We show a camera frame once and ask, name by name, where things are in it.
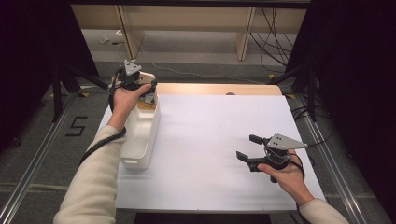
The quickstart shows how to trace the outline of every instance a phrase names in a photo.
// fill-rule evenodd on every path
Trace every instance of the white table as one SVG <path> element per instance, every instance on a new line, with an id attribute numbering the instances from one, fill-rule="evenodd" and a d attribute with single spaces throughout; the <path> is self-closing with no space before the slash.
<path id="1" fill-rule="evenodd" d="M 288 103 L 279 95 L 160 94 L 161 119 L 148 169 L 120 164 L 118 208 L 150 212 L 274 213 L 295 201 L 268 175 L 251 173 L 236 158 L 263 157 L 248 136 L 281 133 L 301 140 Z M 110 116 L 106 111 L 102 124 Z M 304 149 L 305 183 L 324 195 Z"/>

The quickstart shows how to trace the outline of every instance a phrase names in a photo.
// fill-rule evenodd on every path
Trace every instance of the sleeve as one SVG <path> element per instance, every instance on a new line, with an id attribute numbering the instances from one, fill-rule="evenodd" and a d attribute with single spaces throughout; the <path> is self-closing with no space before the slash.
<path id="1" fill-rule="evenodd" d="M 94 144 L 119 131 L 102 128 Z M 114 140 L 91 154 L 78 168 L 53 223 L 115 223 L 120 149 L 126 137 Z"/>
<path id="2" fill-rule="evenodd" d="M 314 199 L 300 207 L 303 217 L 310 223 L 348 223 L 333 207 L 321 199 Z"/>

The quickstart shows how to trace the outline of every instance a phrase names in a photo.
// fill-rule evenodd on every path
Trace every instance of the hand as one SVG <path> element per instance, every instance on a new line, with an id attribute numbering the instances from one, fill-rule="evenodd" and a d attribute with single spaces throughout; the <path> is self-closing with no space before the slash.
<path id="1" fill-rule="evenodd" d="M 300 164 L 300 161 L 296 156 L 291 155 L 291 159 Z M 276 170 L 266 164 L 260 164 L 257 168 L 264 173 L 273 176 L 277 180 L 279 186 L 285 190 L 299 206 L 314 199 L 314 196 L 309 192 L 303 180 L 303 173 L 295 165 L 290 163 L 282 170 Z"/>
<path id="2" fill-rule="evenodd" d="M 107 125 L 110 125 L 121 132 L 129 114 L 136 107 L 140 95 L 148 91 L 150 88 L 151 84 L 143 85 L 135 91 L 127 91 L 124 88 L 116 89 L 113 99 L 113 114 L 111 115 Z"/>

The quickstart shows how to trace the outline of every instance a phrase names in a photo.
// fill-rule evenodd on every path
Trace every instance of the white container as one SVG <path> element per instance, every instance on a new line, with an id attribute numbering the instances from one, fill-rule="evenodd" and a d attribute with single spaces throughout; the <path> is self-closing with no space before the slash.
<path id="1" fill-rule="evenodd" d="M 134 109 L 125 128 L 127 141 L 121 148 L 120 161 L 128 169 L 143 170 L 149 167 L 155 135 L 160 121 L 160 103 L 155 110 Z"/>

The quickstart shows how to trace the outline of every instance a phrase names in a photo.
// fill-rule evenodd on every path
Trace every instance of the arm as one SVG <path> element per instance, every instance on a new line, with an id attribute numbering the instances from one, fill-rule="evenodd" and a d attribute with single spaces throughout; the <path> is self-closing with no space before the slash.
<path id="1" fill-rule="evenodd" d="M 300 163 L 293 155 L 291 159 Z M 304 182 L 303 174 L 295 165 L 289 164 L 283 170 L 276 170 L 266 164 L 260 164 L 257 168 L 277 180 L 279 186 L 297 202 L 301 214 L 309 222 L 348 223 L 333 207 L 320 199 L 315 199 Z"/>
<path id="2" fill-rule="evenodd" d="M 119 133 L 134 109 L 138 97 L 148 91 L 145 85 L 137 91 L 116 90 L 114 110 L 107 126 L 95 136 L 98 141 Z M 78 168 L 69 186 L 54 223 L 115 223 L 117 175 L 122 137 L 96 150 Z"/>

